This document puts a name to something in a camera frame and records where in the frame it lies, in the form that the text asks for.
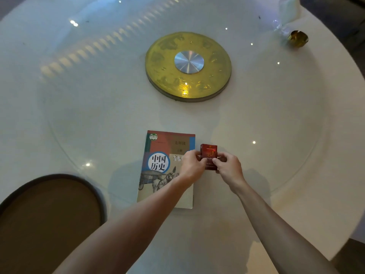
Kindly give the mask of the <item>person's left hand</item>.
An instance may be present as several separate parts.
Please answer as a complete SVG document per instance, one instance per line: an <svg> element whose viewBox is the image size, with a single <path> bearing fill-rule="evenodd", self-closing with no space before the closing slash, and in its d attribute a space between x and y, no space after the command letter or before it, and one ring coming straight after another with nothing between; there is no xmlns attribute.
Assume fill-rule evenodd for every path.
<svg viewBox="0 0 365 274"><path fill-rule="evenodd" d="M190 187L203 174L205 170L198 167L198 160L201 152L199 150L191 150L185 153L182 159L182 166L180 169L179 181Z"/></svg>

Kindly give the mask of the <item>person's right hand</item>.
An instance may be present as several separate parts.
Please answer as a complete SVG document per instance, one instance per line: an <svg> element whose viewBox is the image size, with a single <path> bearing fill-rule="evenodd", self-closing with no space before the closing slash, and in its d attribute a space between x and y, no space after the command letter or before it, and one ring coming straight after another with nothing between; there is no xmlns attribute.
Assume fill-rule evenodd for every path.
<svg viewBox="0 0 365 274"><path fill-rule="evenodd" d="M216 173L220 174L231 191L238 195L247 184L239 159L237 156L227 152L218 152L217 157L224 157L225 162L222 167L216 170Z"/></svg>

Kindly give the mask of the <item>small red box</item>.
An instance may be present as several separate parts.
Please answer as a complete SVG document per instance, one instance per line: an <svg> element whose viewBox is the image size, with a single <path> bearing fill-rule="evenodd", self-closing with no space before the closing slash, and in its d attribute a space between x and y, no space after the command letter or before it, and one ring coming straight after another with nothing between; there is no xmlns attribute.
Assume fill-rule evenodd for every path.
<svg viewBox="0 0 365 274"><path fill-rule="evenodd" d="M213 163L213 158L217 158L217 145L212 144L201 144L200 145L200 156L201 158L206 158L207 162L205 165L205 170L217 170L217 166Z"/></svg>

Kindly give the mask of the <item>person's left forearm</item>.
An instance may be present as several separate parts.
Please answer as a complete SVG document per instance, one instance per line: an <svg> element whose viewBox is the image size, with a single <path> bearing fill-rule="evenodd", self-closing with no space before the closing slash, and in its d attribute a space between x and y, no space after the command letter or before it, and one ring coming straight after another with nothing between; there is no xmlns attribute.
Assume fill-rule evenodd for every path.
<svg viewBox="0 0 365 274"><path fill-rule="evenodd" d="M144 253L198 178L180 175L158 192L108 220L83 241L53 274L125 274Z"/></svg>

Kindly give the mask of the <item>person's right forearm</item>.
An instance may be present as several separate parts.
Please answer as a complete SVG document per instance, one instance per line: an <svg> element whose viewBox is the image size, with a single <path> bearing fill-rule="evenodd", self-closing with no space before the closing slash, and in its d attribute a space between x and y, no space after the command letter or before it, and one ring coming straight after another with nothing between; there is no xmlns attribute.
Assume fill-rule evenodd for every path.
<svg viewBox="0 0 365 274"><path fill-rule="evenodd" d="M227 184L239 197L279 274L339 274L332 263L284 221L244 179Z"/></svg>

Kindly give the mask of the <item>illustrated textbook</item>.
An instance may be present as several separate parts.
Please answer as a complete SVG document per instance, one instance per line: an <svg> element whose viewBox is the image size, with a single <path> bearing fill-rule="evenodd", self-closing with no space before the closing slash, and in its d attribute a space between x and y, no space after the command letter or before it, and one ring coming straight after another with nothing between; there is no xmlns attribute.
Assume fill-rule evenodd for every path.
<svg viewBox="0 0 365 274"><path fill-rule="evenodd" d="M195 149L195 134L148 130L137 202L159 191L180 175L186 152Z"/></svg>

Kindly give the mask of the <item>round glass turntable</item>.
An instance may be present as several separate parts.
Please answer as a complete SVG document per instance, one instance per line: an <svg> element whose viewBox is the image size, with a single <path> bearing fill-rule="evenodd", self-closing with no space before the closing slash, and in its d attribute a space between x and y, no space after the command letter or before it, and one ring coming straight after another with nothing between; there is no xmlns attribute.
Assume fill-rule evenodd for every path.
<svg viewBox="0 0 365 274"><path fill-rule="evenodd" d="M327 85L309 46L274 31L259 0L127 0L91 8L52 44L39 85L42 109L67 158L100 187L132 203L148 130L196 135L195 146L235 154L250 185L270 198L306 163L327 112ZM149 82L145 56L159 38L194 32L219 43L232 73L216 97L175 101Z"/></svg>

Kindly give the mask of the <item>golden round turntable base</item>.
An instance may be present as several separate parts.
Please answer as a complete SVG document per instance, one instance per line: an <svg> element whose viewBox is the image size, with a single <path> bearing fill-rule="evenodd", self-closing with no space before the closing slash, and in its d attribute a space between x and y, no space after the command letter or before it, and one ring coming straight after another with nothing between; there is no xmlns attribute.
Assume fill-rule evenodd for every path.
<svg viewBox="0 0 365 274"><path fill-rule="evenodd" d="M194 32L175 32L156 40L145 56L149 82L175 101L198 103L228 85L232 64L215 40Z"/></svg>

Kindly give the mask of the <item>golden glass ashtray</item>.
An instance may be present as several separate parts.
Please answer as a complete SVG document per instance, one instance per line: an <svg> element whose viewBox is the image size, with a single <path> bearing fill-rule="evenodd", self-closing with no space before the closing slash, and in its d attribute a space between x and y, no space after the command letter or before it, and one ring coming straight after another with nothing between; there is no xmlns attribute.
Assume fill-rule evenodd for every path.
<svg viewBox="0 0 365 274"><path fill-rule="evenodd" d="M301 48L308 42L308 35L303 31L294 30L287 37L288 43L293 48Z"/></svg>

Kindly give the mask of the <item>clear glass cup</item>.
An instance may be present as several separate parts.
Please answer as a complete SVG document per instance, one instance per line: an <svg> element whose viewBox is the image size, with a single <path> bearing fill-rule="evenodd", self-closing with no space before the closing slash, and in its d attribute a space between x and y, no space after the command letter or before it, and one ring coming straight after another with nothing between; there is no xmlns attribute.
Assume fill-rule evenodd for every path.
<svg viewBox="0 0 365 274"><path fill-rule="evenodd" d="M288 38L292 32L291 28L288 25L282 24L279 20L274 20L272 25L274 31L285 38Z"/></svg>

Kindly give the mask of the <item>white tissue box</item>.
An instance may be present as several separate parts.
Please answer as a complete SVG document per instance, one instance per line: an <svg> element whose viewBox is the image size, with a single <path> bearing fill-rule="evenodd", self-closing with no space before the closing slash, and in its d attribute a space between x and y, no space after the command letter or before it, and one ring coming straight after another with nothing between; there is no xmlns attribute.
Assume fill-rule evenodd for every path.
<svg viewBox="0 0 365 274"><path fill-rule="evenodd" d="M279 17L282 25L301 17L300 0L279 0Z"/></svg>

